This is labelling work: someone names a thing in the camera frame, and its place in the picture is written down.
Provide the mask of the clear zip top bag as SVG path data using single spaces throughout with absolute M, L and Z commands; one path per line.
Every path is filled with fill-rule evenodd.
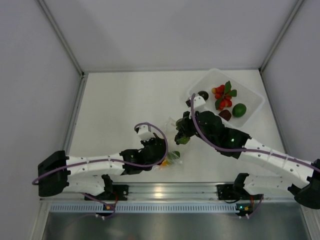
M 168 153 L 165 157 L 165 159 L 169 160 L 171 165 L 167 167 L 161 167 L 160 165 L 156 165 L 152 167 L 152 170 L 159 171 L 169 168 L 182 168 L 183 166 L 183 153 L 185 151 L 185 145 L 176 145 L 175 143 L 175 135 L 177 133 L 176 130 L 176 121 L 172 119 L 171 117 L 168 118 L 168 120 L 165 122 L 165 124 L 160 128 L 163 133 L 166 136 L 167 142 L 168 142 L 168 153 L 172 151 L 179 151 L 180 152 L 180 159 L 177 160 L 170 160 L 168 159 Z

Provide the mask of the dark red fake fruit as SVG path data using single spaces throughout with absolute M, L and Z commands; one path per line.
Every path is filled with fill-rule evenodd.
M 222 119 L 226 120 L 227 122 L 231 119 L 232 114 L 229 110 L 225 109 L 222 110 L 219 114 L 218 114 Z

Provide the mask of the dark purple fake plum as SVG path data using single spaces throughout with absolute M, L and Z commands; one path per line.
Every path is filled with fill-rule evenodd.
M 207 101 L 209 98 L 209 94 L 204 90 L 199 91 L 198 95 L 201 96 L 205 101 Z

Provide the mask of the dark fake grape bunch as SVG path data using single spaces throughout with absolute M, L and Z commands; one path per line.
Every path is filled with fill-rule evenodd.
M 174 137 L 176 145 L 186 145 L 190 141 L 188 123 L 180 118 L 175 123 L 175 129 L 177 130 Z

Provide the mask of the fake strawberry bunch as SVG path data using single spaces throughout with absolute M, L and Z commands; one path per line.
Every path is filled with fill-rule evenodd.
M 231 107 L 233 105 L 232 99 L 238 95 L 237 90 L 233 89 L 230 81 L 212 88 L 211 92 L 215 98 L 215 109 L 218 111 L 223 111 L 225 108 Z

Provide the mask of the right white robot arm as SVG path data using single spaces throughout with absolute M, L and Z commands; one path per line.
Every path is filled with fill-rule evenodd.
M 176 144 L 196 136 L 221 155 L 253 163 L 274 176 L 240 173 L 233 183 L 233 192 L 240 199 L 248 195 L 280 195 L 310 209 L 320 208 L 320 161 L 298 159 L 253 139 L 240 130 L 226 127 L 219 116 L 210 111 L 186 111 L 176 122 Z

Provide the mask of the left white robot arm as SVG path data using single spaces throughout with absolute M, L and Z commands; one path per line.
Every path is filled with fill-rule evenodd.
M 107 200 L 113 194 L 112 176 L 149 172 L 165 160 L 167 138 L 152 133 L 149 139 L 141 140 L 141 144 L 140 149 L 94 157 L 70 156 L 58 150 L 38 165 L 38 176 L 32 184 L 38 187 L 40 197 L 84 193 Z

